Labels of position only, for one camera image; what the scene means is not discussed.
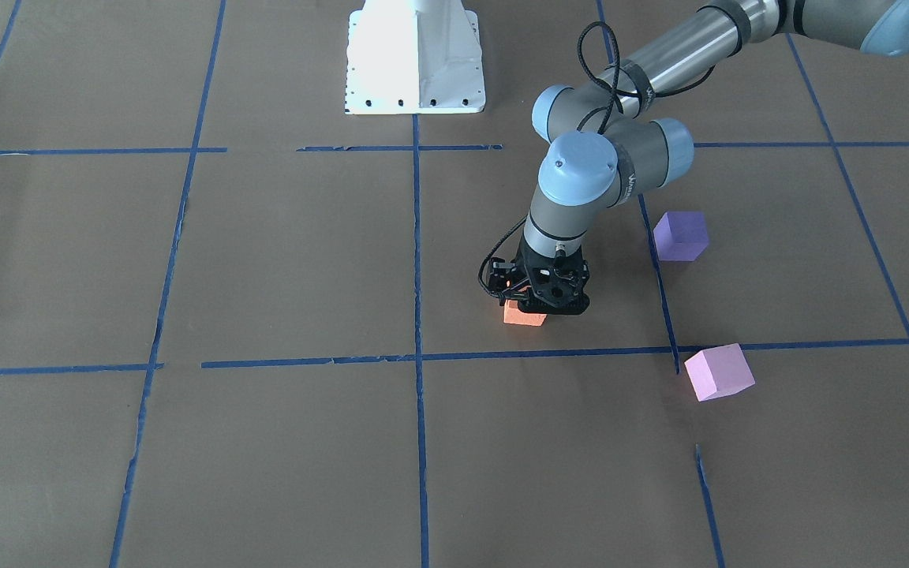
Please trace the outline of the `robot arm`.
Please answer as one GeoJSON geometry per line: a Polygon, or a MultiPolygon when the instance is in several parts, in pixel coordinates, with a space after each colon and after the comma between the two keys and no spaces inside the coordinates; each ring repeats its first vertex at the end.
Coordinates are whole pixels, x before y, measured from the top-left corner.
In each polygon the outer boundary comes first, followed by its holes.
{"type": "Polygon", "coordinates": [[[643,122],[653,104],[703,82],[752,43],[794,33],[859,53],[909,54],[909,1],[709,1],[627,58],[611,39],[609,64],[584,85],[553,85],[533,105],[548,143],[510,261],[489,255],[477,274],[487,294],[531,314],[582,314],[589,306],[585,234],[602,210],[686,175],[695,157],[679,120],[643,122]]]}

